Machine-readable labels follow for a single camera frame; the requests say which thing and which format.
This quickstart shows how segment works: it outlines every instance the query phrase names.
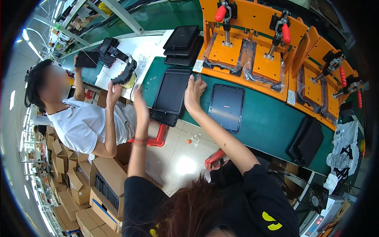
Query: white work surface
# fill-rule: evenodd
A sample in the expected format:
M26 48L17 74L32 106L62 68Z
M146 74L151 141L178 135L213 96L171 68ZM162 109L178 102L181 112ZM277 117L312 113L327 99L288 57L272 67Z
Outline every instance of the white work surface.
M119 40L120 44L117 46L117 48L124 54L128 56L131 55L132 58L137 61L137 68L135 70L135 74L137 76L135 88L137 88L138 85L142 84L151 63L154 60L154 57L165 57L163 55L163 46L173 31L174 30L166 30L163 35L137 36ZM97 76L95 86L108 90L109 81L120 75L121 72L125 69L125 66L126 63L118 58L113 63L111 68L103 66L99 75ZM131 92L132 88L122 88L121 96L126 99L133 100L133 97L130 97Z

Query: yellow logo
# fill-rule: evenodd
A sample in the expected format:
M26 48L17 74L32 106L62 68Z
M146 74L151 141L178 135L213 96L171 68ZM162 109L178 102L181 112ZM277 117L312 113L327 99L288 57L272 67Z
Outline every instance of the yellow logo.
M278 222L277 220L272 218L272 216L267 214L267 212L263 212L262 217L265 221L276 221L276 222ZM276 230L280 229L281 227L282 227L282 224L280 224L279 222L277 224L271 224L271 225L267 226L267 228L271 231L276 231Z

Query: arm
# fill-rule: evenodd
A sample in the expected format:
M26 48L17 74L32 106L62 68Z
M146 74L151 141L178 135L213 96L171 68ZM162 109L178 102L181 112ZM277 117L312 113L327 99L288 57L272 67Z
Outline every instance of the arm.
M200 96L207 84L198 78L195 82L191 75L184 96L184 105L192 118L212 137L217 145L232 160L243 175L254 165L260 165L255 155L240 141L223 129L216 121L206 114L200 107Z
M108 94L106 96L106 115L105 115L105 141L101 143L97 141L92 154L113 158L117 154L116 147L116 129L114 127L114 106L120 97L121 86L112 85L112 81L108 84Z
M132 153L130 155L128 165L128 176L145 177L145 160L146 160L146 144L147 135L150 123L149 109L146 107L146 103L142 98L142 90L138 89L134 93L134 108L137 114L137 129L135 135L135 141L144 141L142 144L135 142L133 144Z
M78 55L74 56L74 65L76 64L76 59ZM84 101L84 85L83 78L81 77L81 67L74 67L75 72L75 100Z

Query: red clamp handle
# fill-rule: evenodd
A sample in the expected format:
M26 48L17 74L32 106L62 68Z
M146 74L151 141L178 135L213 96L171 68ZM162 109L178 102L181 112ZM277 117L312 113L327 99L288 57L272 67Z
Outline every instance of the red clamp handle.
M360 93L360 89L358 89L357 92L358 92L358 108L362 108L362 95Z
M221 6L218 8L217 13L215 15L215 21L216 22L222 22L224 20L226 14L226 8L225 6Z
M282 33L283 33L283 37L282 37L283 42L285 44L291 43L290 28L288 28L287 24L283 24Z
M343 66L340 66L340 75L341 75L342 85L343 87L345 87L347 84L346 84L346 76L345 76L345 71L343 70Z

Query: black t-shirt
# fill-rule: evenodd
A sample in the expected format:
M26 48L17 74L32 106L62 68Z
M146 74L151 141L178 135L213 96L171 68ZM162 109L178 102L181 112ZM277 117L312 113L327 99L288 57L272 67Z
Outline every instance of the black t-shirt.
M223 197L223 208L216 226L229 228L242 236L299 236L298 218L283 191L261 165L242 176L231 162L211 171L211 181ZM124 237L149 236L152 221L169 198L147 179L125 180Z

